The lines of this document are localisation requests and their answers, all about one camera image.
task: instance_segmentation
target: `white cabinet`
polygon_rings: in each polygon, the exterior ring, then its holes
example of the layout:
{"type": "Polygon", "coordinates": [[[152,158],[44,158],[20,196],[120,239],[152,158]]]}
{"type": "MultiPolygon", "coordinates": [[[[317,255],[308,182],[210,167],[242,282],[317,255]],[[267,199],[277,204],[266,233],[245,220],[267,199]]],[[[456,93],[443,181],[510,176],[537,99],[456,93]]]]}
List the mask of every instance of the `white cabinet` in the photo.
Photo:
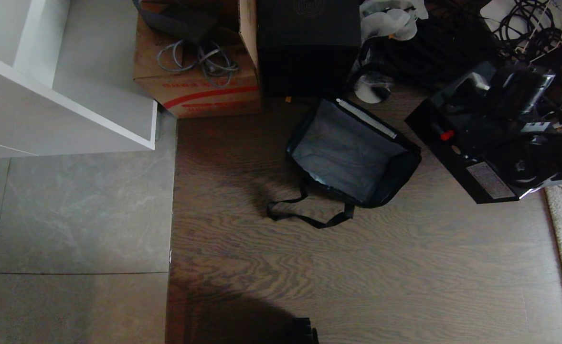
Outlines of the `white cabinet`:
{"type": "Polygon", "coordinates": [[[0,0],[0,157],[154,149],[130,0],[0,0]]]}

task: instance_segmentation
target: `black box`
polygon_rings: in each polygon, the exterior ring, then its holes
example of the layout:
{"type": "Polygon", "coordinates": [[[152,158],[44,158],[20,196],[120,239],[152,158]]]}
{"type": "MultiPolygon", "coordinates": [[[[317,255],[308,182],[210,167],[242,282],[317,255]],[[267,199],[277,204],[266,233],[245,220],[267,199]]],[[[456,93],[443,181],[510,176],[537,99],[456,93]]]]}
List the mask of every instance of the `black box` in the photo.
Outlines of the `black box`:
{"type": "Polygon", "coordinates": [[[257,22],[266,96],[343,87],[361,46],[358,0],[260,0],[257,22]]]}

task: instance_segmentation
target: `red stripe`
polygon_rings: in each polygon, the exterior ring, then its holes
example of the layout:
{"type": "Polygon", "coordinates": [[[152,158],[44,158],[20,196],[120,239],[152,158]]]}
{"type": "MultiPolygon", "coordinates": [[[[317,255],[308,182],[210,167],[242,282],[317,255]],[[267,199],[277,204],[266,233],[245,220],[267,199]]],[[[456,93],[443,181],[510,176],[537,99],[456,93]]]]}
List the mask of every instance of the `red stripe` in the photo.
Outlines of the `red stripe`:
{"type": "Polygon", "coordinates": [[[189,102],[190,100],[194,100],[194,99],[198,99],[198,98],[220,96],[222,94],[250,92],[250,91],[257,91],[257,86],[214,89],[213,91],[206,91],[206,92],[198,92],[198,93],[188,94],[187,96],[182,96],[182,97],[179,97],[179,98],[175,98],[173,100],[169,100],[166,103],[164,103],[163,106],[167,109],[170,109],[171,107],[175,107],[175,106],[177,106],[181,103],[189,102]]]}

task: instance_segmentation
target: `black object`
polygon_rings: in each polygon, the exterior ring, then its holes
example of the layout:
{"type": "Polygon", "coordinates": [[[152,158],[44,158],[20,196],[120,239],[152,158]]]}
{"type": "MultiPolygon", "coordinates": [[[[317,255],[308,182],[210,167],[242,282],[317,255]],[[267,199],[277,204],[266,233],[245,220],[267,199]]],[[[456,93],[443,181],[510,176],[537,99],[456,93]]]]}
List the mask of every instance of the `black object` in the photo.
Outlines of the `black object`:
{"type": "Polygon", "coordinates": [[[542,68],[482,63],[405,122],[477,203],[518,201],[562,183],[562,134],[539,111],[549,108],[542,93],[552,77],[542,68]]]}
{"type": "Polygon", "coordinates": [[[365,109],[341,98],[325,97],[298,125],[287,145],[287,158],[303,174],[299,198],[270,202],[275,221],[296,217],[316,228],[353,218],[355,205],[379,207],[405,185],[421,162],[421,148],[365,109]],[[278,203],[298,203],[317,185],[345,203],[326,223],[298,214],[277,214],[278,203]]]}
{"type": "Polygon", "coordinates": [[[200,45],[217,25],[217,18],[204,11],[194,11],[180,2],[170,4],[161,13],[153,13],[141,6],[141,0],[132,0],[147,24],[178,39],[200,45]]]}
{"type": "Polygon", "coordinates": [[[318,344],[317,329],[309,318],[294,318],[289,330],[289,344],[318,344]]]}
{"type": "Polygon", "coordinates": [[[260,0],[257,48],[266,96],[339,92],[361,46],[359,3],[260,0]]]}

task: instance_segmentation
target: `gray cable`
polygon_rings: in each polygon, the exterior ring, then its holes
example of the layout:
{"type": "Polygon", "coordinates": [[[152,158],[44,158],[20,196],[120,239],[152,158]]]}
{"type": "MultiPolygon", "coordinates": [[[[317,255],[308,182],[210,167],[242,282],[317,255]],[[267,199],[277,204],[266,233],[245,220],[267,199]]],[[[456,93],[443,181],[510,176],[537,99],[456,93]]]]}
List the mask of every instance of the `gray cable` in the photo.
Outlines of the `gray cable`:
{"type": "Polygon", "coordinates": [[[156,61],[163,70],[167,70],[168,72],[185,72],[187,70],[191,70],[196,65],[200,65],[202,67],[202,73],[204,74],[204,77],[206,78],[207,81],[209,81],[211,85],[213,85],[213,87],[224,88],[230,84],[233,74],[239,70],[239,67],[235,63],[235,61],[232,61],[232,59],[230,59],[228,54],[226,54],[226,52],[224,52],[224,50],[217,43],[213,41],[210,41],[210,43],[215,48],[207,53],[204,50],[203,45],[198,46],[198,60],[192,63],[191,65],[188,65],[187,67],[183,67],[183,65],[177,60],[177,47],[183,45],[183,40],[165,46],[165,48],[163,48],[162,50],[160,50],[160,52],[158,52],[158,55],[156,56],[156,61]],[[174,61],[175,65],[178,66],[178,68],[166,67],[161,62],[162,54],[169,49],[172,49],[171,52],[172,60],[174,61]],[[211,57],[215,55],[218,55],[222,59],[224,65],[214,63],[211,60],[211,57]],[[222,76],[228,77],[228,80],[223,85],[218,85],[212,79],[213,77],[217,78],[222,76]]]}

